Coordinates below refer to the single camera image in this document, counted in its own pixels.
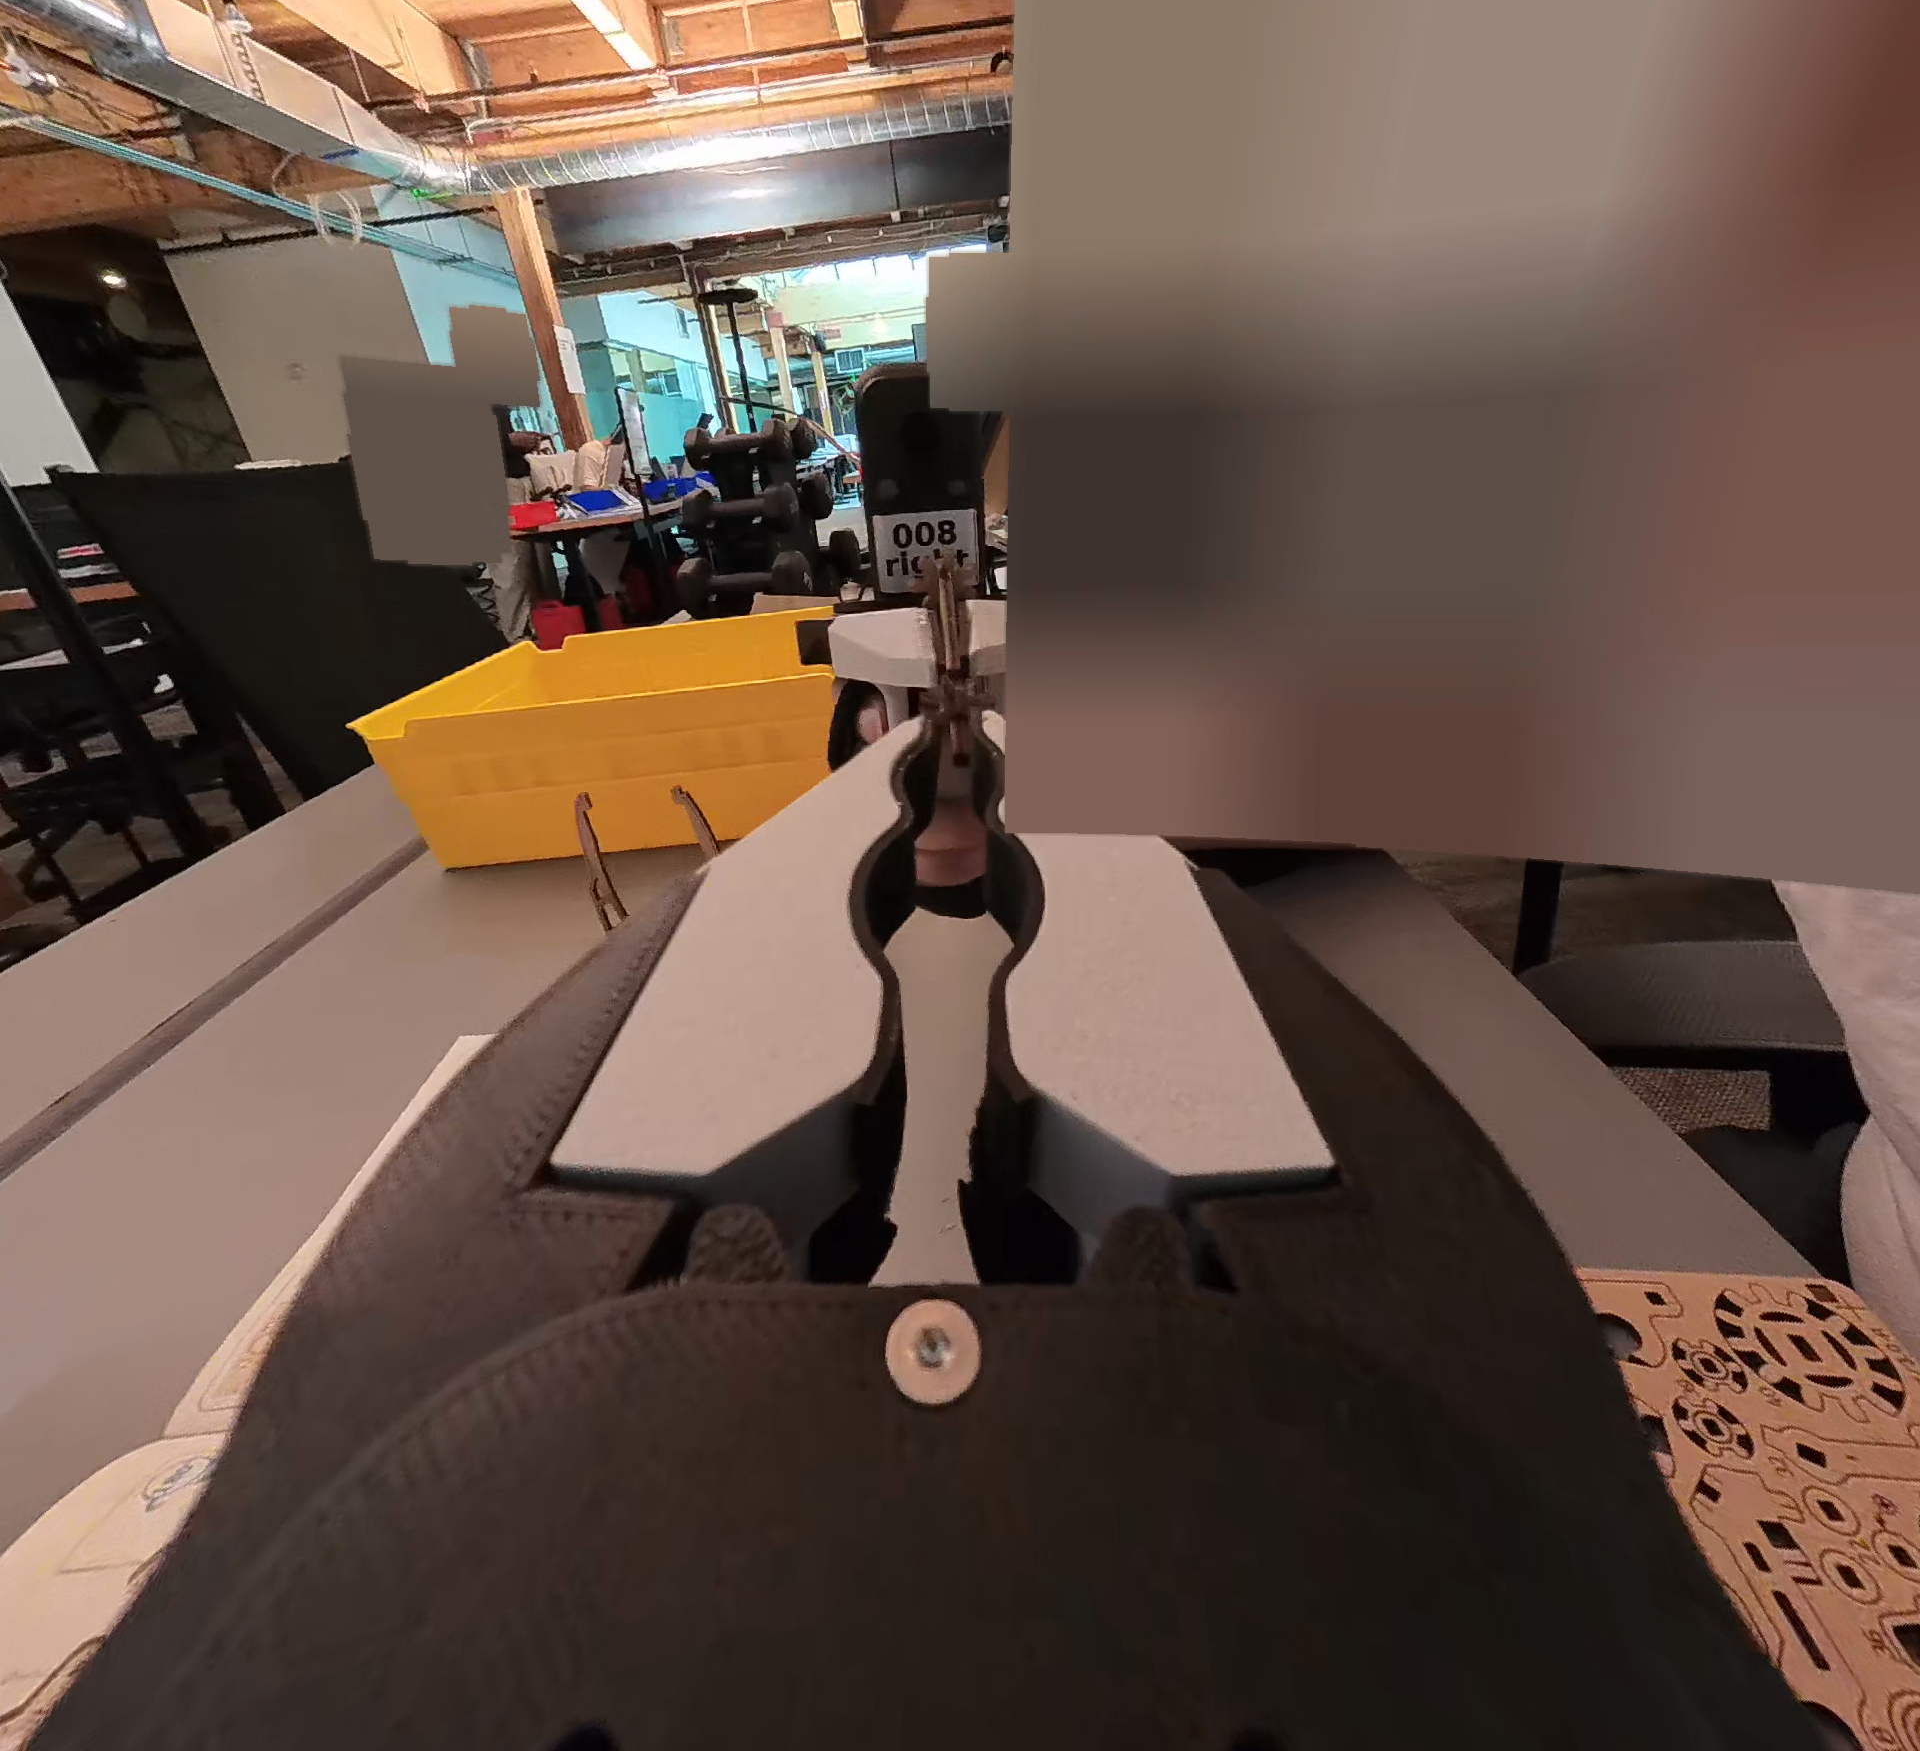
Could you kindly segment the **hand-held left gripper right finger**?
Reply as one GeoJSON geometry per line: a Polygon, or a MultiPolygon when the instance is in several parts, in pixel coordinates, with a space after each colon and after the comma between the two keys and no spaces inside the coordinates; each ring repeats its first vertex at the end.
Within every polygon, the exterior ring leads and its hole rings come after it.
{"type": "Polygon", "coordinates": [[[1005,823],[1005,715],[975,715],[988,981],[975,1182],[1064,1229],[1326,1189],[1330,1148],[1180,848],[1005,823]]]}

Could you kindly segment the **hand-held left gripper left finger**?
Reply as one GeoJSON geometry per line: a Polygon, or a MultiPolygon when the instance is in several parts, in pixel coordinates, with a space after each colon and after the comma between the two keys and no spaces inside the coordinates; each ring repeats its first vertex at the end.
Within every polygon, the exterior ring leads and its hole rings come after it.
{"type": "Polygon", "coordinates": [[[856,875],[899,836],[899,727],[710,863],[600,1054],[552,1176],[698,1207],[841,1207],[849,1114],[890,1064],[856,875]]]}

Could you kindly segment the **small wooden gear part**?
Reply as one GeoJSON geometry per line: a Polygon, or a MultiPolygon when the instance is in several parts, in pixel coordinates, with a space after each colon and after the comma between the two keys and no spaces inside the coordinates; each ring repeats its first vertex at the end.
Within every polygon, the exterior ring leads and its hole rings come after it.
{"type": "Polygon", "coordinates": [[[918,715],[952,769],[969,769],[978,715],[996,707],[996,685],[988,678],[935,678],[918,692],[918,715]]]}

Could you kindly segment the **laser-cut wooden parts sheet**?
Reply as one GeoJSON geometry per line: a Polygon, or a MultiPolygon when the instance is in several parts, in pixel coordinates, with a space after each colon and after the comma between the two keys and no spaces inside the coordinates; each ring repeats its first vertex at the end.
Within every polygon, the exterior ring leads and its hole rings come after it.
{"type": "Polygon", "coordinates": [[[1825,1747],[1920,1741],[1920,1372],[1858,1289],[1577,1273],[1652,1463],[1825,1747]]]}

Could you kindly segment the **person's right hand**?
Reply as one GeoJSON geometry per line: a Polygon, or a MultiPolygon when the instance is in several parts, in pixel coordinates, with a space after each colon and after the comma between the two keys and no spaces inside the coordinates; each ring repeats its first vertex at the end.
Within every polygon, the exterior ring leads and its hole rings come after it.
{"type": "Polygon", "coordinates": [[[871,946],[894,940],[911,912],[975,917],[988,904],[988,745],[952,769],[924,715],[890,734],[849,734],[856,860],[849,917],[871,946]]]}

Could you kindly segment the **black dumbbell rack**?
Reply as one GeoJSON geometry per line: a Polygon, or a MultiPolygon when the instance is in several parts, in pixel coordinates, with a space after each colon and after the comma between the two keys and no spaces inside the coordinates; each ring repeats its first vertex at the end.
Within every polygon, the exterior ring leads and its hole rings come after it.
{"type": "Polygon", "coordinates": [[[688,620],[749,613],[762,598],[841,598],[867,577],[862,536],[838,515],[861,459],[812,422],[767,422],[757,432],[688,430],[698,491],[681,502],[694,555],[673,573],[688,620]]]}

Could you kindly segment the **black floor lamp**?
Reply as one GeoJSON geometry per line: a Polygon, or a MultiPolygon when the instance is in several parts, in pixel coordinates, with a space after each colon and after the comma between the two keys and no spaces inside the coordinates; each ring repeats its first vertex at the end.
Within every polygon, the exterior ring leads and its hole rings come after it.
{"type": "Polygon", "coordinates": [[[721,402],[721,415],[733,432],[757,432],[775,407],[757,397],[749,370],[749,332],[743,313],[757,304],[757,294],[743,283],[710,283],[698,294],[700,332],[710,347],[710,378],[721,402]]]}

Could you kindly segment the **yellow plastic bin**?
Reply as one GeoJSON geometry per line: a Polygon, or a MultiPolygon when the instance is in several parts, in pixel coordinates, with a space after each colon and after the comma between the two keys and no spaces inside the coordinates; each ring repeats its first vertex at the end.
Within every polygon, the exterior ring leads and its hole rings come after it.
{"type": "Polygon", "coordinates": [[[682,787],[739,840],[831,778],[831,606],[516,646],[351,721],[448,873],[694,847],[682,787]]]}

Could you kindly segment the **table with blue bins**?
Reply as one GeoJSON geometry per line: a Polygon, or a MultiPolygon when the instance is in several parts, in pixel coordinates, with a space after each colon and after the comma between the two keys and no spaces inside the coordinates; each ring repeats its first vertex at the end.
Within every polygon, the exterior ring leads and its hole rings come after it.
{"type": "Polygon", "coordinates": [[[568,634],[656,625],[682,613],[673,573],[681,525],[703,477],[639,491],[576,491],[513,508],[513,543],[534,549],[534,638],[554,653],[568,634]]]}

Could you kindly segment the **wooden support column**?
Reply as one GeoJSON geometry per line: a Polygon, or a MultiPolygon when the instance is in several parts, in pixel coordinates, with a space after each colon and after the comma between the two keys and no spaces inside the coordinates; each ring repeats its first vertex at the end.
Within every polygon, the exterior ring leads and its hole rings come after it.
{"type": "Polygon", "coordinates": [[[586,401],[586,375],[580,375],[580,347],[572,339],[572,328],[562,322],[559,283],[552,270],[546,236],[542,236],[542,211],[534,190],[516,186],[494,198],[494,216],[503,226],[503,243],[513,252],[516,287],[534,328],[534,343],[542,357],[542,378],[559,415],[559,437],[568,451],[580,451],[595,432],[589,401],[586,401]]]}

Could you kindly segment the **black office chair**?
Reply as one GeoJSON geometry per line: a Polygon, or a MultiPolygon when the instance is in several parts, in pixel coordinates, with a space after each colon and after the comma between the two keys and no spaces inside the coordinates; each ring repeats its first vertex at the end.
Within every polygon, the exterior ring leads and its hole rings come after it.
{"type": "Polygon", "coordinates": [[[1774,1127],[1811,1143],[1864,1120],[1844,1022],[1795,940],[1687,940],[1553,958],[1560,860],[1524,860],[1522,987],[1600,1062],[1766,1073],[1774,1127]]]}

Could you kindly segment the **black partition panel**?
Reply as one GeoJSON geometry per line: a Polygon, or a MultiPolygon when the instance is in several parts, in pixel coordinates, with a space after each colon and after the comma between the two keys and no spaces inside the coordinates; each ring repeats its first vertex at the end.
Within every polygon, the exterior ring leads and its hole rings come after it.
{"type": "Polygon", "coordinates": [[[376,560],[348,459],[50,486],[305,798],[371,769],[363,715],[506,649],[454,566],[376,560]]]}

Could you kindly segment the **person's white garment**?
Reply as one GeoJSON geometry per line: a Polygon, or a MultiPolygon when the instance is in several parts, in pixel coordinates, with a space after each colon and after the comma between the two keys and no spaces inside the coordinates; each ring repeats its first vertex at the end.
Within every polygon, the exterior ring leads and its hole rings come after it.
{"type": "Polygon", "coordinates": [[[1777,881],[1864,1099],[1844,1168],[1852,1289],[1920,1352],[1920,898],[1777,881]]]}

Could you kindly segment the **illustrated instruction booklet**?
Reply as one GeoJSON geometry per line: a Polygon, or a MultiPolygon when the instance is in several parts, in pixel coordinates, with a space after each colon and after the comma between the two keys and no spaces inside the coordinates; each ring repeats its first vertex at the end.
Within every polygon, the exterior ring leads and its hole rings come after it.
{"type": "Polygon", "coordinates": [[[258,1369],[351,1200],[486,1044],[489,1033],[468,1033],[448,1047],[338,1200],[196,1369],[165,1438],[92,1472],[3,1551],[0,1741],[9,1751],[35,1741],[58,1700],[157,1576],[205,1493],[258,1369]]]}

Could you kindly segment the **corrugated silver duct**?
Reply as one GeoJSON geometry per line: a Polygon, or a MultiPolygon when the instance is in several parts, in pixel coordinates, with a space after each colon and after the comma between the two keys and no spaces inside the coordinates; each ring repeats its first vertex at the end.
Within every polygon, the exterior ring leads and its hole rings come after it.
{"type": "Polygon", "coordinates": [[[605,147],[559,147],[542,154],[460,149],[444,176],[412,182],[437,198],[494,198],[513,190],[559,190],[595,182],[647,182],[682,170],[721,170],[831,149],[917,147],[952,134],[1008,128],[1012,77],[963,77],[917,84],[867,106],[831,106],[820,118],[762,118],[739,128],[673,128],[653,137],[620,137],[605,147]]]}

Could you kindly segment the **rectangular metal duct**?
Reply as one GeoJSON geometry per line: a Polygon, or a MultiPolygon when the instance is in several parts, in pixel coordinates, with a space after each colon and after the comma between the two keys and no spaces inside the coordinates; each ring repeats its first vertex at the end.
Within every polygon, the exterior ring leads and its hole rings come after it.
{"type": "Polygon", "coordinates": [[[327,77],[234,36],[227,21],[186,0],[0,6],[3,19],[59,36],[103,77],[282,154],[435,198],[486,198],[494,190],[468,154],[418,147],[327,77]]]}

